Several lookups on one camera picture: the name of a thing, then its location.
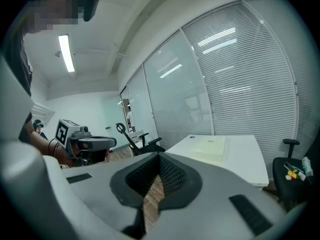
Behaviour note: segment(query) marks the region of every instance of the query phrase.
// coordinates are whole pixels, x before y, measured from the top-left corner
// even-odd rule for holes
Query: person
[[[128,108],[129,108],[129,112],[126,115],[126,119],[129,119],[132,131],[135,132],[136,131],[136,127],[135,127],[134,117],[132,116],[132,112],[131,112],[131,106],[129,105]]]
[[[9,29],[2,46],[2,52],[13,74],[24,90],[31,96],[31,81],[33,69],[29,63],[24,38],[28,34],[52,30],[54,25],[76,24],[79,12],[83,12],[84,21],[89,21],[90,11],[86,15],[86,6],[91,0],[31,0],[21,11]],[[35,146],[43,155],[52,156],[57,142],[49,142],[33,127],[30,113],[19,135],[19,140]],[[73,147],[74,154],[78,154],[78,147]],[[55,158],[61,165],[72,167],[74,162],[69,158],[66,150],[58,146]]]
[[[33,129],[34,131],[39,134],[41,137],[45,138],[46,140],[48,140],[48,138],[46,137],[46,135],[41,131],[41,128],[44,127],[44,125],[42,124],[42,122],[39,119],[34,120],[33,122]]]

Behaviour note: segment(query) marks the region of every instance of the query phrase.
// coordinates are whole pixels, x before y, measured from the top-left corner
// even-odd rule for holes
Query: wooden floor
[[[133,154],[130,148],[126,147],[110,153],[106,162],[112,163],[115,161],[132,158],[132,157],[133,157]],[[274,183],[270,183],[267,188],[275,190],[276,186]],[[272,195],[268,192],[265,192],[265,193],[267,193],[270,197],[278,201],[277,196]],[[159,218],[158,204],[164,198],[165,198],[164,187],[160,177],[157,176],[152,187],[150,188],[148,194],[146,195],[143,201],[143,212],[144,212],[144,222],[145,222],[146,232],[148,232],[153,227],[154,223],[156,223],[156,221],[158,220]]]

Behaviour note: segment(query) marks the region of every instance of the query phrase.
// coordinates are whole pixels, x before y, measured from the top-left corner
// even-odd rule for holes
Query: black office chair
[[[271,193],[279,197],[278,202],[283,202],[286,211],[291,209],[292,202],[303,202],[310,196],[311,188],[309,180],[305,181],[300,179],[287,180],[286,175],[288,169],[284,167],[285,162],[290,165],[303,170],[302,161],[292,158],[292,153],[295,145],[299,145],[300,142],[295,139],[283,139],[284,144],[289,144],[288,157],[276,157],[272,162],[272,173],[276,190],[263,189],[264,191]]]
[[[126,139],[129,141],[131,144],[130,148],[133,152],[133,156],[138,156],[142,155],[145,153],[150,153],[150,152],[165,152],[166,150],[163,147],[160,147],[157,145],[157,142],[162,140],[162,138],[156,138],[150,142],[148,142],[148,145],[146,145],[146,139],[145,136],[148,135],[149,133],[144,133],[140,135],[139,137],[142,139],[142,148],[138,148],[136,144],[132,141],[132,139],[127,135],[126,133],[126,127],[124,126],[123,123],[116,123],[116,129],[119,133],[123,134]]]

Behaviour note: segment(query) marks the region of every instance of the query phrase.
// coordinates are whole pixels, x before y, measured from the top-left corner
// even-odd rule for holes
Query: desk
[[[184,156],[228,169],[255,187],[263,188],[268,186],[269,178],[265,161],[254,135],[215,135],[214,137],[225,138],[223,162],[221,164],[198,159],[192,152],[200,141],[208,138],[208,135],[188,135],[168,149],[166,153]]]

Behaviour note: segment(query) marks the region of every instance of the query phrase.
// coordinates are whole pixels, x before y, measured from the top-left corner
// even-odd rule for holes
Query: paper
[[[192,158],[219,166],[224,161],[225,144],[226,137],[205,137],[191,151]]]

